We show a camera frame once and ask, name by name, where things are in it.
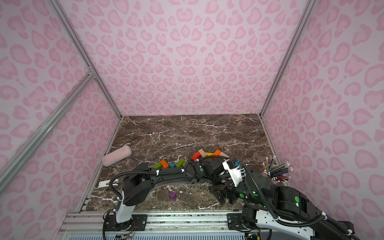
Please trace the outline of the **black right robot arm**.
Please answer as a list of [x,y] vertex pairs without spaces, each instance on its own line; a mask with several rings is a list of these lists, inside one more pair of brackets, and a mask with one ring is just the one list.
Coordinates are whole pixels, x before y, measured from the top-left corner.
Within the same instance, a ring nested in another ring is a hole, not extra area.
[[228,215],[228,228],[245,234],[269,230],[300,240],[356,240],[351,222],[337,221],[316,207],[300,191],[273,184],[268,177],[246,166],[227,163],[208,171],[209,190],[220,204],[245,203],[240,214]]

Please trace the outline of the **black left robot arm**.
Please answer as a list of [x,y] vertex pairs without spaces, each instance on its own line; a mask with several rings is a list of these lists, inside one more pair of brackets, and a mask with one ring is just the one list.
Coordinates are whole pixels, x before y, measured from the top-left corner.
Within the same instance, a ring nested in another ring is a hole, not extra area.
[[114,225],[126,224],[128,229],[135,230],[132,212],[136,205],[142,203],[149,192],[158,187],[173,184],[209,183],[210,191],[216,194],[220,204],[226,202],[226,191],[234,186],[234,182],[223,164],[228,158],[207,156],[198,162],[189,162],[184,167],[156,169],[148,164],[140,164],[134,170],[122,172],[111,178],[109,190],[118,199],[117,207],[106,212],[103,217],[102,238],[107,238],[107,224],[110,213],[115,213]]

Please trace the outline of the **purple cube block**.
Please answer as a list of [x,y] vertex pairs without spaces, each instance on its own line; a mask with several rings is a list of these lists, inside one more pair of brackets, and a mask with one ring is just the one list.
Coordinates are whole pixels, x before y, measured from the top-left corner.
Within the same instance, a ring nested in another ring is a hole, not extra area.
[[175,192],[171,191],[169,197],[171,199],[175,199],[177,197],[177,194]]

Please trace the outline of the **red block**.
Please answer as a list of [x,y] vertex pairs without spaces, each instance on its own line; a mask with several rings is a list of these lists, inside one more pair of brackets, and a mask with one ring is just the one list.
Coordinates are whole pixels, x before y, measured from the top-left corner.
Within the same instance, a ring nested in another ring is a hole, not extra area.
[[193,162],[195,162],[196,160],[199,160],[200,157],[201,157],[200,152],[196,152],[196,153],[191,157],[191,160],[192,160]]

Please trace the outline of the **green block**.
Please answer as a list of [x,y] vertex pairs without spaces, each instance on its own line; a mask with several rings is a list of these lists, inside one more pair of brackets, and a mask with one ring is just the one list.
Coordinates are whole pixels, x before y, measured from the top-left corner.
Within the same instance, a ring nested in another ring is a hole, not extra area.
[[175,167],[176,168],[181,168],[181,167],[184,167],[186,165],[186,161],[185,159],[180,159],[176,164],[175,164]]
[[152,168],[155,168],[155,169],[161,169],[163,166],[161,163],[157,163],[155,165],[152,166]]

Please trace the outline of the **natural wood block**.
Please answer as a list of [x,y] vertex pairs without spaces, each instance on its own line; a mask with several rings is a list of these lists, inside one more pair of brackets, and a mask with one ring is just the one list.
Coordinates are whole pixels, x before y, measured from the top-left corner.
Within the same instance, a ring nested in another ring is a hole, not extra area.
[[225,158],[228,158],[229,156],[227,154],[225,154],[224,152],[220,152],[220,156],[222,157],[225,157]]
[[207,156],[207,154],[205,153],[205,151],[203,149],[198,150],[198,153],[201,155],[202,158]]

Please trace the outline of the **orange block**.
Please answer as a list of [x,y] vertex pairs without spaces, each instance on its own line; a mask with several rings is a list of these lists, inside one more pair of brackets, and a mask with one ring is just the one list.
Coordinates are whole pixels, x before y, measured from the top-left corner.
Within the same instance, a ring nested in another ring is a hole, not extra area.
[[170,168],[170,165],[165,160],[160,161],[160,164],[161,164],[163,169]]
[[220,150],[216,150],[214,153],[213,153],[213,156],[219,156],[221,154],[221,151]]

